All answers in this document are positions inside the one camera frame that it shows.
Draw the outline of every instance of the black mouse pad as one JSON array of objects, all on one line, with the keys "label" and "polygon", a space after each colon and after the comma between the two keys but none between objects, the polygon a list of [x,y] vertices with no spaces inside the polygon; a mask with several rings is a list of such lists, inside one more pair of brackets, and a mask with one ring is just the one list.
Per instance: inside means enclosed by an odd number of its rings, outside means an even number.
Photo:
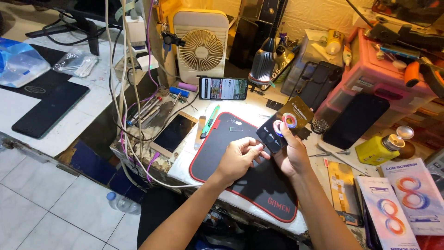
[{"label": "black mouse pad", "polygon": [[[228,144],[247,136],[259,139],[256,129],[257,127],[231,113],[219,114],[190,164],[191,177],[205,182],[216,170]],[[262,158],[262,163],[254,162],[254,166],[227,190],[250,201],[281,222],[292,222],[296,217],[297,199],[288,178],[273,159]]]},{"label": "black mouse pad", "polygon": [[[31,44],[31,46],[51,65],[51,67],[54,66],[54,64],[56,64],[66,54],[66,52],[46,48],[40,45]],[[43,98],[51,94],[51,92],[57,86],[68,81],[71,77],[71,75],[58,73],[50,69],[43,75],[30,81],[20,88],[11,88],[0,85],[0,89],[6,89],[25,96],[42,100]]]}]

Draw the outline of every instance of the plastic bag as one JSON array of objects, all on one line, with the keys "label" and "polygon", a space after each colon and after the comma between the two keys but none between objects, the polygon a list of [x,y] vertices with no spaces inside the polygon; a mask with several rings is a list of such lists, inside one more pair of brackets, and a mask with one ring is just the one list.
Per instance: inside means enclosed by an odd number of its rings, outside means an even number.
[{"label": "plastic bag", "polygon": [[20,88],[51,69],[31,45],[0,38],[0,85]]},{"label": "plastic bag", "polygon": [[74,77],[87,77],[98,62],[98,56],[73,48],[54,64],[52,69]]}]

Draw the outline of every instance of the lamp head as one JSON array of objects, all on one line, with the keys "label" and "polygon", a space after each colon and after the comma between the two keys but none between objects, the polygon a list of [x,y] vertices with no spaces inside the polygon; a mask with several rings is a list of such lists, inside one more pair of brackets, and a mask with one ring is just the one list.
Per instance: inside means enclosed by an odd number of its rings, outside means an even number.
[{"label": "lamp head", "polygon": [[254,55],[248,80],[257,85],[268,85],[276,64],[276,57],[276,42],[274,38],[269,37]]}]

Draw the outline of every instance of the rainbow logo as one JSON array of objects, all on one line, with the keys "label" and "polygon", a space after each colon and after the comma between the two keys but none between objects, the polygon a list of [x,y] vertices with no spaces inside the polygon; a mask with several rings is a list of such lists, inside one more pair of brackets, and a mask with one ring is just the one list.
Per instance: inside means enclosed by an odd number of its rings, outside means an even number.
[{"label": "rainbow logo", "polygon": [[[405,182],[411,182],[414,184],[412,188],[407,188]],[[406,195],[402,198],[402,204],[410,209],[425,209],[430,205],[430,199],[427,195],[418,192],[417,190],[421,187],[421,181],[416,177],[402,177],[396,181],[396,186]],[[417,197],[419,201],[417,203],[412,203],[411,200]]]},{"label": "rainbow logo", "polygon": [[274,129],[274,131],[276,132],[276,134],[277,134],[278,136],[283,137],[283,136],[282,136],[282,133],[281,133],[281,129],[279,128],[279,126],[281,125],[281,123],[282,123],[282,121],[280,121],[280,120],[275,120],[275,121],[273,122],[273,129]]},{"label": "rainbow logo", "polygon": [[282,121],[285,122],[290,129],[296,128],[297,120],[292,113],[284,113],[282,115]]},{"label": "rainbow logo", "polygon": [[[405,225],[397,218],[395,215],[398,213],[398,206],[394,202],[388,199],[381,199],[378,201],[378,209],[379,211],[388,217],[385,220],[385,227],[395,235],[401,235],[405,233]],[[395,229],[393,224],[397,224],[399,229]]]}]

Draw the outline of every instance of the alcohol dispenser bottle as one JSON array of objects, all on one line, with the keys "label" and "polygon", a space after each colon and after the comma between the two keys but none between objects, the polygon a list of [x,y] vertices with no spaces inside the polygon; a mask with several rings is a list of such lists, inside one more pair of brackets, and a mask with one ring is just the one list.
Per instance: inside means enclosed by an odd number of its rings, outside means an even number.
[{"label": "alcohol dispenser bottle", "polygon": [[415,133],[408,126],[399,126],[396,133],[385,137],[373,136],[370,140],[356,146],[359,161],[379,165],[399,156],[398,150],[405,146],[404,139],[412,138]]}]

